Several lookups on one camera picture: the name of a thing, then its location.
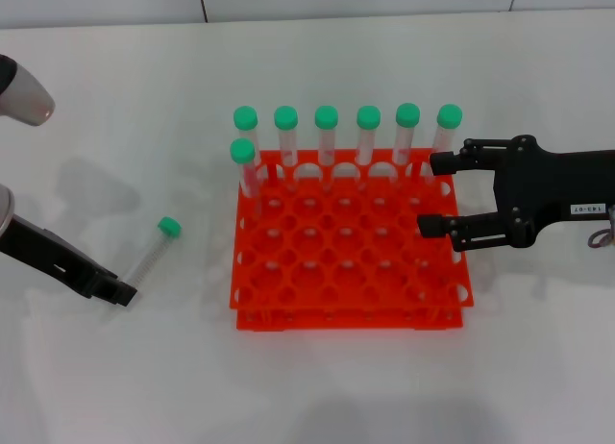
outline white tabletop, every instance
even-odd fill
[[[466,327],[241,333],[228,309],[232,113],[440,105],[455,137],[533,134],[552,151],[613,148],[614,11],[525,12],[1,31],[1,52],[57,101],[33,129],[0,120],[16,212],[118,274],[163,215],[184,224],[129,309],[87,300],[0,256],[0,442],[607,442],[615,412],[613,250],[600,223],[553,225],[530,249],[469,254]],[[462,212],[495,206],[487,173],[455,177]]]

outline green test tube cap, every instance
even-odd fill
[[[182,225],[180,225],[180,222],[170,216],[163,217],[158,224],[158,228],[164,235],[168,235],[174,239],[177,239],[182,233]]]
[[[332,130],[337,126],[337,109],[333,106],[321,106],[316,110],[316,127],[320,130]]]
[[[381,112],[375,106],[361,106],[357,112],[357,124],[363,130],[375,130],[381,124]]]
[[[235,163],[249,163],[256,154],[254,144],[248,138],[238,138],[231,143],[231,159]]]
[[[438,113],[438,125],[443,129],[456,129],[461,124],[463,112],[457,105],[444,105]]]
[[[250,132],[258,124],[257,112],[251,106],[241,106],[234,110],[233,121],[237,129]]]
[[[292,130],[297,127],[299,116],[292,106],[280,106],[273,114],[273,120],[280,130]]]
[[[400,127],[412,129],[417,126],[421,118],[421,110],[414,103],[403,103],[397,108],[395,120]]]

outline white table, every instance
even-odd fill
[[[185,237],[129,310],[0,257],[0,441],[120,443],[608,442],[615,431],[613,250],[604,224],[554,225],[528,250],[471,253],[463,330],[240,333],[228,308],[237,177],[232,112],[438,107],[455,137],[534,134],[553,151],[613,141],[614,11],[438,15],[0,32],[57,101],[38,129],[0,120],[16,211],[121,274],[158,219]],[[456,176],[462,210],[491,177]]]

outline test tube rack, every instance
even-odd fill
[[[417,227],[420,213],[457,215],[452,177],[421,174],[430,153],[412,149],[395,166],[391,149],[376,149],[360,166],[356,150],[338,149],[335,165],[322,166],[318,151],[300,150],[297,165],[282,167],[280,151],[261,151],[260,196],[238,195],[237,328],[462,327],[474,304],[466,258]],[[316,176],[298,177],[302,167]],[[356,175],[337,176],[342,167]]]

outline green cap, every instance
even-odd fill
[[[377,129],[381,124],[381,112],[375,106],[361,106],[357,113],[357,124],[363,130]]]
[[[165,235],[169,237],[173,237],[177,239],[182,232],[182,225],[177,220],[169,216],[165,216],[158,224],[159,230],[161,230]]]
[[[337,109],[333,106],[321,106],[316,110],[316,127],[331,130],[337,126]]]
[[[254,144],[248,138],[238,138],[231,143],[231,159],[235,163],[248,163],[256,156]]]
[[[251,106],[241,106],[234,110],[233,121],[237,129],[249,132],[258,124],[257,112]]]
[[[395,114],[397,124],[400,127],[406,127],[407,129],[416,127],[416,124],[419,123],[420,118],[421,111],[414,103],[403,103],[399,108],[397,108],[397,113]]]
[[[291,106],[280,106],[273,114],[273,120],[280,130],[292,130],[297,127],[299,117],[297,111]]]
[[[463,112],[457,105],[444,105],[438,113],[438,125],[443,129],[456,129],[461,124]]]

